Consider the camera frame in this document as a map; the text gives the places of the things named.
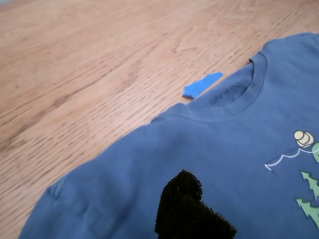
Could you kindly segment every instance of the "crew neck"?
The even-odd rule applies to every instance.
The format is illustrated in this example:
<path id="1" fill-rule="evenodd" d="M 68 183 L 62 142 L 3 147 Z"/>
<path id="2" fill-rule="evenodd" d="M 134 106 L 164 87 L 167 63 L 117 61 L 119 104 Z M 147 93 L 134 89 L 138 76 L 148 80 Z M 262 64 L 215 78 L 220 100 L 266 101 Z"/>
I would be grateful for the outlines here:
<path id="1" fill-rule="evenodd" d="M 253 63 L 253 76 L 251 83 L 248 85 L 245 92 L 235 101 L 228 103 L 224 106 L 204 106 L 199 109 L 187 108 L 186 110 L 185 105 L 177 104 L 176 107 L 172 107 L 172 110 L 169 109 L 167 113 L 169 115 L 178 115 L 183 116 L 185 118 L 190 118 L 192 120 L 205 122 L 223 121 L 233 118 L 236 115 L 240 114 L 257 99 L 259 93 L 262 90 L 267 70 L 267 60 L 263 53 L 263 50 L 259 51 L 249 60 Z M 214 97 L 214 94 L 214 88 L 212 88 L 202 97 L 205 97 L 205 99 L 212 99 Z"/>

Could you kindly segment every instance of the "tree graphic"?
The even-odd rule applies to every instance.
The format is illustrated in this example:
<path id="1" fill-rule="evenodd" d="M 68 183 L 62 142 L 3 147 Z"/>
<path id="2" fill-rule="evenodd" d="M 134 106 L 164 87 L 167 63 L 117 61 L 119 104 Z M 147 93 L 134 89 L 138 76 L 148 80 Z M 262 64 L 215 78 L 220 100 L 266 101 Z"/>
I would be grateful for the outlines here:
<path id="1" fill-rule="evenodd" d="M 302 198 L 296 199 L 296 202 L 298 203 L 299 207 L 303 209 L 306 217 L 310 216 L 319 229 L 319 208 L 313 208 L 310 205 L 310 202 L 304 203 Z"/>
<path id="2" fill-rule="evenodd" d="M 301 175 L 303 176 L 303 179 L 308 181 L 309 188 L 310 190 L 314 192 L 315 200 L 317 200 L 317 197 L 319 197 L 319 186 L 317 184 L 318 181 L 316 179 L 313 179 L 309 173 L 306 173 L 303 171 L 300 171 L 300 172 L 301 172 Z"/>

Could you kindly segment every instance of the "cream mushroom graphic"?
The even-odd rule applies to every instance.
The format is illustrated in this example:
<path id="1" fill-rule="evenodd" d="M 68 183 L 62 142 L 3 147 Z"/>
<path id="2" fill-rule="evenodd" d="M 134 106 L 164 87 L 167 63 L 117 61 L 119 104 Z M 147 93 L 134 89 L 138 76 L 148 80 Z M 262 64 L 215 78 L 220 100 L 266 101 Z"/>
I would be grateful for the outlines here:
<path id="1" fill-rule="evenodd" d="M 314 137 L 309 132 L 296 131 L 294 138 L 297 144 L 302 148 L 307 148 L 314 143 Z"/>

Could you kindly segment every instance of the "blue painter's tape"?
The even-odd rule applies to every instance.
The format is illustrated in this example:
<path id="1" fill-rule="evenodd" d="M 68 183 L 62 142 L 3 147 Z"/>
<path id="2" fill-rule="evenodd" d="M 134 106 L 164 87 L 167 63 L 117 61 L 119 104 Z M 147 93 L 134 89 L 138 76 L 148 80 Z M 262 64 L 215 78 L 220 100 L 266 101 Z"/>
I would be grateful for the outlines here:
<path id="1" fill-rule="evenodd" d="M 190 98 L 194 99 L 200 93 L 202 93 L 208 87 L 210 87 L 213 83 L 215 83 L 223 75 L 224 74 L 222 72 L 211 73 L 211 74 L 208 74 L 203 79 L 198 80 L 192 84 L 185 86 L 183 96 L 190 97 Z"/>

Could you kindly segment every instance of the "sleeve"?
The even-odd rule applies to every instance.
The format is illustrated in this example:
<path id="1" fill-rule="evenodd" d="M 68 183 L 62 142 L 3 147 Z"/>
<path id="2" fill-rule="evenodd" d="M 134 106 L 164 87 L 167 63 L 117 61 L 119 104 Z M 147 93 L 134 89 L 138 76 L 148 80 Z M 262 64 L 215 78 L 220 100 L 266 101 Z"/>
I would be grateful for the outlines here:
<path id="1" fill-rule="evenodd" d="M 174 141 L 182 141 L 169 125 L 158 117 L 63 176 L 36 203 L 19 239 L 113 238 L 154 158 L 161 152 L 165 163 Z"/>

